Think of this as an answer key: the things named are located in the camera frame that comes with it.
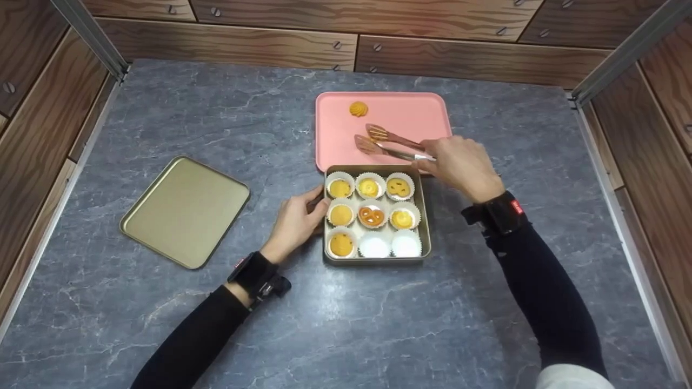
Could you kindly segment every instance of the white paper cup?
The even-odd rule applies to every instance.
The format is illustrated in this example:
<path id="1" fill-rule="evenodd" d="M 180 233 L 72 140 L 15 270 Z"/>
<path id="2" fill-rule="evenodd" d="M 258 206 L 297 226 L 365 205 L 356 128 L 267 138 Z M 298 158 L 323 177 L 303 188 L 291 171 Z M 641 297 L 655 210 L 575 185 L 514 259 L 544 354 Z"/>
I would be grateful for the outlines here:
<path id="1" fill-rule="evenodd" d="M 369 226 L 365 222 L 363 222 L 363 219 L 360 216 L 360 211 L 361 208 L 370 208 L 371 210 L 381 210 L 384 213 L 384 217 L 382 218 L 382 222 L 376 226 Z M 358 204 L 358 209 L 356 210 L 358 213 L 358 221 L 361 223 L 363 227 L 366 227 L 370 230 L 374 230 L 377 228 L 380 228 L 387 224 L 387 220 L 389 220 L 389 212 L 388 212 L 388 207 L 387 204 L 384 201 L 379 201 L 379 200 L 365 200 L 361 201 Z"/>
<path id="2" fill-rule="evenodd" d="M 351 238 L 351 242 L 353 242 L 353 250 L 351 250 L 351 253 L 349 253 L 349 255 L 336 255 L 331 250 L 331 239 L 337 234 L 346 234 L 349 238 Z M 325 247 L 327 249 L 327 254 L 332 258 L 353 258 L 358 253 L 358 239 L 356 238 L 356 234 L 354 234 L 354 232 L 351 229 L 347 227 L 334 227 L 334 229 L 332 229 L 325 237 Z"/>
<path id="3" fill-rule="evenodd" d="M 377 196 L 366 196 L 361 192 L 361 189 L 359 188 L 360 183 L 365 180 L 365 179 L 371 179 L 375 181 L 377 184 Z M 382 195 L 385 194 L 385 179 L 379 176 L 378 174 L 367 172 L 367 173 L 362 173 L 361 175 L 356 177 L 356 192 L 358 195 L 366 200 L 368 199 L 379 199 L 382 197 Z"/>
<path id="4" fill-rule="evenodd" d="M 392 252 L 395 257 L 420 257 L 423 253 L 421 238 L 411 230 L 400 230 L 392 236 Z"/>
<path id="5" fill-rule="evenodd" d="M 396 224 L 394 224 L 395 212 L 406 212 L 409 215 L 411 215 L 411 218 L 413 219 L 413 225 L 411 225 L 411 227 L 409 228 L 399 228 Z M 394 204 L 393 206 L 390 206 L 389 221 L 392 227 L 394 227 L 397 230 L 412 230 L 418 227 L 418 223 L 421 222 L 421 211 L 413 203 L 401 201 L 399 203 Z"/>
<path id="6" fill-rule="evenodd" d="M 346 224 L 335 224 L 334 221 L 331 220 L 331 212 L 334 208 L 337 206 L 345 206 L 348 207 L 351 210 L 351 219 L 349 220 L 348 223 Z M 356 202 L 351 200 L 351 199 L 346 199 L 344 197 L 341 197 L 339 199 L 334 199 L 331 201 L 331 204 L 329 205 L 329 210 L 327 210 L 327 221 L 332 225 L 332 226 L 350 226 L 351 223 L 356 219 L 358 215 L 358 210 L 356 209 Z"/>
<path id="7" fill-rule="evenodd" d="M 333 172 L 327 176 L 327 178 L 325 179 L 325 185 L 327 186 L 327 193 L 329 194 L 329 196 L 332 199 L 338 199 L 339 198 L 339 197 L 334 196 L 330 190 L 331 183 L 333 183 L 334 181 L 337 181 L 337 180 L 343 180 L 349 184 L 349 187 L 351 188 L 351 190 L 349 191 L 348 196 L 346 196 L 346 197 L 351 197 L 353 195 L 353 192 L 356 189 L 356 181 L 353 180 L 352 175 L 350 175 L 346 172 Z"/>
<path id="8" fill-rule="evenodd" d="M 389 189 L 389 181 L 391 179 L 402 179 L 404 180 L 409 187 L 409 193 L 408 196 L 399 196 L 398 194 L 392 194 L 390 193 Z M 387 181 L 385 182 L 386 187 L 385 187 L 385 193 L 387 193 L 387 197 L 394 201 L 405 201 L 413 197 L 413 193 L 416 191 L 416 185 L 413 183 L 413 179 L 411 179 L 411 176 L 405 173 L 392 173 L 387 177 Z"/>
<path id="9" fill-rule="evenodd" d="M 379 231 L 369 231 L 358 240 L 358 253 L 364 258 L 392 256 L 392 237 Z"/>

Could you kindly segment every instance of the tin lid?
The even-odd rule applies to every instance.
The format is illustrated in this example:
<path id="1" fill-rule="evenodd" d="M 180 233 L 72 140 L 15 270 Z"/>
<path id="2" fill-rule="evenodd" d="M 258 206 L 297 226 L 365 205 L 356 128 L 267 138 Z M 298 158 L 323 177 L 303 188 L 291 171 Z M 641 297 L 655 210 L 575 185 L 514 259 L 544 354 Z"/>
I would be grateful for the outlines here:
<path id="1" fill-rule="evenodd" d="M 249 197 L 245 184 L 178 156 L 122 218 L 120 230 L 172 261 L 197 269 Z"/>

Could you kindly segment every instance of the wood panel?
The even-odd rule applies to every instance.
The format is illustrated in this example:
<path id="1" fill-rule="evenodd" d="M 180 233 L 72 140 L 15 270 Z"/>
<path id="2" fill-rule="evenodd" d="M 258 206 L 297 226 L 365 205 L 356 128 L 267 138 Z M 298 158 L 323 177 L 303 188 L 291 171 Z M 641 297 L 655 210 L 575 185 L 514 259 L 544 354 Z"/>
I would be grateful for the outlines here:
<path id="1" fill-rule="evenodd" d="M 197 21 L 188 0 L 83 0 L 92 15 Z"/>
<path id="2" fill-rule="evenodd" d="M 545 0 L 519 42 L 614 48 L 665 0 L 575 0 L 568 7 L 564 3 Z"/>
<path id="3" fill-rule="evenodd" d="M 266 28 L 202 26 L 99 18 L 127 59 L 231 62 L 352 71 L 356 35 Z M 340 42 L 339 49 L 333 47 Z"/>
<path id="4" fill-rule="evenodd" d="M 692 153 L 692 17 L 641 59 L 644 73 L 685 150 Z"/>
<path id="5" fill-rule="evenodd" d="M 31 227 L 29 236 L 24 242 L 24 246 L 21 248 L 21 253 L 17 258 L 17 261 L 12 267 L 12 270 L 10 271 L 4 285 L 0 287 L 0 320 L 2 320 L 7 314 L 7 310 L 12 303 L 12 299 L 15 297 L 19 285 L 21 284 L 26 271 L 29 269 L 32 259 L 37 254 L 41 241 L 44 238 L 46 230 L 48 229 L 48 225 L 51 223 L 51 219 L 53 218 L 57 206 L 60 203 L 62 194 L 65 192 L 65 188 L 67 188 L 69 180 L 72 178 L 76 167 L 77 164 L 70 160 L 66 160 L 63 163 L 62 169 L 58 173 L 55 183 L 53 184 L 45 203 L 39 211 L 36 222 Z"/>
<path id="6" fill-rule="evenodd" d="M 8 93 L 0 87 L 5 116 L 15 114 L 66 29 L 50 1 L 0 1 L 0 84 L 10 82 L 15 88 Z"/>
<path id="7" fill-rule="evenodd" d="M 0 282 L 7 280 L 106 74 L 71 30 L 0 138 Z"/>
<path id="8" fill-rule="evenodd" d="M 608 173 L 610 185 L 612 186 L 613 190 L 622 188 L 625 184 L 622 182 L 620 170 L 617 168 L 617 163 L 615 163 L 615 159 L 612 156 L 610 145 L 608 144 L 608 141 L 605 138 L 606 135 L 603 133 L 603 129 L 601 128 L 601 122 L 599 122 L 598 117 L 596 117 L 594 107 L 590 102 L 588 102 L 586 105 L 584 105 L 582 110 L 584 111 L 584 116 L 586 117 L 586 121 L 591 129 L 591 135 L 594 137 L 596 148 L 601 155 L 601 161 L 603 161 L 603 165 L 606 168 L 605 172 Z"/>
<path id="9" fill-rule="evenodd" d="M 574 88 L 608 51 L 361 35 L 356 71 Z"/>
<path id="10" fill-rule="evenodd" d="M 638 66 L 597 95 L 601 120 L 686 333 L 692 329 L 692 166 Z"/>
<path id="11" fill-rule="evenodd" d="M 668 291 L 668 286 L 663 279 L 656 258 L 651 251 L 648 239 L 646 239 L 644 229 L 635 211 L 635 206 L 632 204 L 632 200 L 626 188 L 616 190 L 615 196 L 625 216 L 625 222 L 632 235 L 632 240 L 639 253 L 639 258 L 641 259 L 641 264 L 644 267 L 646 276 L 651 284 L 654 297 L 666 321 L 668 332 L 670 332 L 671 338 L 673 339 L 682 368 L 687 377 L 692 377 L 692 343 L 690 343 L 685 328 L 680 321 L 680 315 L 677 313 L 671 294 Z"/>
<path id="12" fill-rule="evenodd" d="M 209 23 L 514 42 L 541 0 L 192 0 Z M 218 9 L 217 15 L 212 8 Z M 498 31 L 506 28 L 502 34 Z"/>
<path id="13" fill-rule="evenodd" d="M 111 92 L 113 91 L 113 87 L 116 85 L 116 82 L 117 80 L 114 77 L 107 77 L 103 82 L 101 90 L 98 92 L 98 96 L 93 101 L 93 105 L 91 105 L 89 115 L 86 117 L 86 120 L 80 129 L 79 135 L 77 135 L 74 144 L 72 144 L 70 152 L 67 154 L 68 158 L 70 158 L 72 161 L 79 162 L 82 152 L 84 151 L 84 147 L 87 146 L 86 143 L 89 141 L 89 137 L 96 126 L 96 122 L 101 116 L 101 112 L 103 112 L 103 109 L 106 107 L 106 102 L 108 102 L 108 98 L 111 96 Z"/>

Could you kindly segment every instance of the black sleeve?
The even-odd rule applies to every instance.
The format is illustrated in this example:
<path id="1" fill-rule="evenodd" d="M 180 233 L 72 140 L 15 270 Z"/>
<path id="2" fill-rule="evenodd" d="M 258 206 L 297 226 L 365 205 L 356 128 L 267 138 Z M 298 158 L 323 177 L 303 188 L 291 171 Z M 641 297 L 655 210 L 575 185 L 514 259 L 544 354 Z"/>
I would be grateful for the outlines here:
<path id="1" fill-rule="evenodd" d="M 571 363 L 608 378 L 601 344 L 579 292 L 530 224 L 487 238 L 507 284 L 538 339 L 543 368 Z"/>
<path id="2" fill-rule="evenodd" d="M 249 314 L 220 286 L 166 338 L 131 388 L 191 388 Z"/>

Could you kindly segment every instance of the gold baking tray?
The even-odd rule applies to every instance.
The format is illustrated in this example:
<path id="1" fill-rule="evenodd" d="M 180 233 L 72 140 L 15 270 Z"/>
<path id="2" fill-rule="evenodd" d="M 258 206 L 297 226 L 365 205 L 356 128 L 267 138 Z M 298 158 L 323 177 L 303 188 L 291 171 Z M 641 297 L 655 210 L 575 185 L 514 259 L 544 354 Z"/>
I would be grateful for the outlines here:
<path id="1" fill-rule="evenodd" d="M 178 156 L 120 221 L 125 235 L 188 268 L 204 265 L 250 197 L 250 189 Z"/>
<path id="2" fill-rule="evenodd" d="M 423 247 L 422 255 L 420 257 L 387 257 L 387 258 L 333 258 L 327 252 L 327 233 L 334 227 L 329 224 L 327 218 L 325 218 L 325 239 L 322 244 L 322 252 L 325 262 L 333 264 L 335 266 L 363 266 L 363 265 L 382 265 L 382 264 L 416 264 L 421 263 L 432 250 L 430 244 L 430 225 L 428 224 L 428 212 L 426 211 L 426 202 L 423 195 L 423 185 L 421 182 L 421 174 L 418 169 L 414 169 L 406 165 L 334 165 L 329 167 L 325 171 L 325 196 L 327 194 L 327 176 L 333 172 L 345 172 L 354 177 L 354 179 L 361 173 L 373 172 L 380 174 L 383 178 L 387 178 L 388 175 L 395 172 L 402 172 L 408 174 L 416 186 L 416 190 L 413 193 L 413 204 L 421 211 L 421 221 L 416 227 L 418 236 L 421 238 L 421 245 Z M 352 195 L 354 198 L 359 199 L 358 194 L 354 193 Z M 383 196 L 383 201 L 391 202 L 387 199 L 386 195 Z"/>

